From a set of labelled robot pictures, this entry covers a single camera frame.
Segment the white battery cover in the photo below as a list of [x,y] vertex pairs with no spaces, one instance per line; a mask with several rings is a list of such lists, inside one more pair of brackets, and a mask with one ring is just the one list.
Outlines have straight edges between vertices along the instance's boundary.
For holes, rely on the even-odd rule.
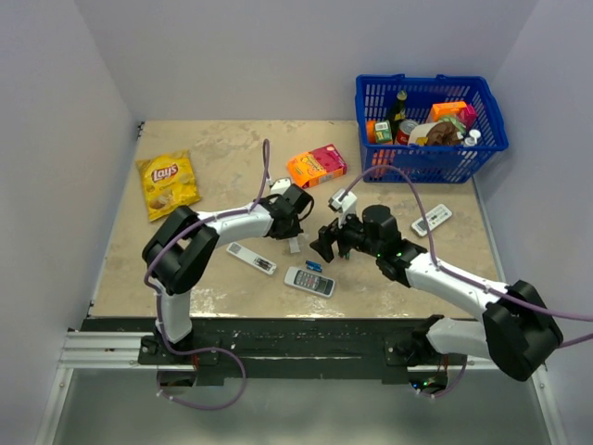
[[298,237],[291,237],[288,240],[288,244],[289,244],[289,250],[291,254],[297,254],[300,252],[300,246],[299,246],[299,242],[298,242]]

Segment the white long remote control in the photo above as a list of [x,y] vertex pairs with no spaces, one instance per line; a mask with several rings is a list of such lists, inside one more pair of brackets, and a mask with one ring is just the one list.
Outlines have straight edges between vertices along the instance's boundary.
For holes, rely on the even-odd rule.
[[[245,264],[257,269],[260,272],[265,273],[266,275],[273,275],[277,269],[277,264],[273,261],[270,261],[263,256],[259,255],[258,253],[254,252],[253,250],[246,248],[236,242],[230,243],[229,246],[226,248],[226,251],[232,255],[233,257],[237,258],[238,260],[244,262]],[[262,258],[270,263],[273,264],[272,268],[269,271],[264,271],[260,269],[256,264],[256,260],[258,258]]]

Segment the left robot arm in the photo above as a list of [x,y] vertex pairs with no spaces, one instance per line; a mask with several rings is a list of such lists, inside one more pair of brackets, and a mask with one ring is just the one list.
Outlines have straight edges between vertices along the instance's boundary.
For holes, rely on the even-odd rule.
[[250,238],[293,238],[303,232],[301,222],[313,207],[314,198],[291,184],[282,193],[259,195],[234,209],[176,209],[142,251],[144,283],[156,293],[160,354],[171,363],[182,363],[190,357],[191,291],[217,248]]

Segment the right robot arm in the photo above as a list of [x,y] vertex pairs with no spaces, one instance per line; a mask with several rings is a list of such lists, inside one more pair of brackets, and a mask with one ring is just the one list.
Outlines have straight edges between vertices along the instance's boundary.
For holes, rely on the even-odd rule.
[[360,216],[333,220],[319,229],[310,246],[327,262],[352,250],[367,254],[388,280],[437,296],[473,317],[432,318],[406,344],[411,362],[432,364],[446,354],[480,357],[525,381],[563,342],[561,329],[531,284],[491,281],[433,259],[426,248],[402,236],[386,206],[372,205]]

